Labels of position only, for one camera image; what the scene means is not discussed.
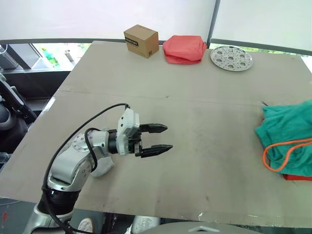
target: green towel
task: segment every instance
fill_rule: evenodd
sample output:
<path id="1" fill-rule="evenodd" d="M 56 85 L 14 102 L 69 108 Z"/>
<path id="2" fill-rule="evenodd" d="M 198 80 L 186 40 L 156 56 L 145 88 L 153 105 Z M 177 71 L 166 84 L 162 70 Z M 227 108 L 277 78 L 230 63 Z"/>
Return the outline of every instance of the green towel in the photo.
<path id="1" fill-rule="evenodd" d="M 263 106 L 262 110 L 265 119 L 255 132 L 264 148 L 278 142 L 312 137 L 312 99 L 296 105 Z M 271 148 L 267 154 L 270 166 L 279 168 L 287 151 L 294 145 Z M 312 145 L 294 150 L 287 165 L 279 173 L 312 176 Z"/>

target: orange string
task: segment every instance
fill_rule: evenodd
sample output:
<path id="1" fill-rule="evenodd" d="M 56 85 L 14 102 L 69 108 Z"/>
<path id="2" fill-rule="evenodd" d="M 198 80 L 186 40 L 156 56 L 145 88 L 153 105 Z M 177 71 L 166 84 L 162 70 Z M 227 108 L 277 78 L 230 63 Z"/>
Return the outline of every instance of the orange string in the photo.
<path id="1" fill-rule="evenodd" d="M 266 156 L 267 156 L 267 153 L 268 153 L 268 151 L 269 151 L 270 148 L 275 147 L 275 146 L 279 146 L 279 145 L 289 145 L 289 144 L 300 143 L 300 142 L 305 142 L 305 141 L 310 141 L 310 142 L 295 145 L 295 146 L 291 147 L 291 148 L 287 151 L 287 154 L 286 154 L 286 157 L 285 157 L 285 159 L 284 159 L 284 162 L 282 163 L 282 165 L 281 165 L 279 168 L 274 169 L 274 168 L 270 167 L 270 166 L 267 164 L 267 162 L 266 162 Z M 284 169 L 284 167 L 286 166 L 286 164 L 287 164 L 288 161 L 289 161 L 289 157 L 290 157 L 291 153 L 292 153 L 295 149 L 298 149 L 298 148 L 303 147 L 303 146 L 311 145 L 311 144 L 312 144 L 312 138 L 307 138 L 307 139 L 303 139 L 303 140 L 291 140 L 291 141 L 279 142 L 279 143 L 275 143 L 275 144 L 269 145 L 269 146 L 268 146 L 267 148 L 265 148 L 265 150 L 263 151 L 263 154 L 262 154 L 262 162 L 263 162 L 263 164 L 265 165 L 265 167 L 268 168 L 269 170 L 271 170 L 271 171 L 273 171 L 273 172 L 279 172 L 279 171 L 281 171 L 281 170 Z"/>

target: small brown box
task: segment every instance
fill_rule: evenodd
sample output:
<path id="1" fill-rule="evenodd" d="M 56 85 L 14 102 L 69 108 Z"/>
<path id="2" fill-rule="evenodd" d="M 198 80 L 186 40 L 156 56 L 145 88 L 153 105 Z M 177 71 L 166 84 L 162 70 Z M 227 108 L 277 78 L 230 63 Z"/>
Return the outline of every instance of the small brown box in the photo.
<path id="1" fill-rule="evenodd" d="M 129 51 L 149 58 L 159 50 L 158 32 L 141 25 L 124 31 Z"/>

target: white sneaker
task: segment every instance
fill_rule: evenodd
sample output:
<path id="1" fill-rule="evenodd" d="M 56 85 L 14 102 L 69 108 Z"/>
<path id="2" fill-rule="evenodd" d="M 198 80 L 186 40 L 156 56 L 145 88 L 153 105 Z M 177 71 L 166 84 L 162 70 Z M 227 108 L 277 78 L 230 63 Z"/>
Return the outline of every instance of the white sneaker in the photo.
<path id="1" fill-rule="evenodd" d="M 78 230 L 92 233 L 94 229 L 93 221 L 90 218 L 83 219 L 78 226 Z"/>

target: table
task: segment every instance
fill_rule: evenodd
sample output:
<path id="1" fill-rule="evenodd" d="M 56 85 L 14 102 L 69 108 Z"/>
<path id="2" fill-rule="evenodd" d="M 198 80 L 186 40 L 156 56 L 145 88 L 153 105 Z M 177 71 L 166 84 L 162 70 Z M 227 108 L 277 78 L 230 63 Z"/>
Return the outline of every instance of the table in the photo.
<path id="1" fill-rule="evenodd" d="M 172 144 L 161 156 L 112 156 L 115 167 L 89 177 L 77 208 L 243 225 L 312 227 L 312 189 L 285 181 L 261 162 L 254 128 L 260 101 L 293 104 L 312 98 L 312 75 L 300 57 L 251 53 L 244 72 L 216 67 L 207 50 L 195 65 L 146 59 L 123 43 L 93 42 L 36 120 L 0 174 L 0 195 L 38 202 L 54 151 L 87 118 L 127 102 L 141 123 L 163 123 L 143 145 Z M 115 128 L 113 109 L 87 127 Z"/>

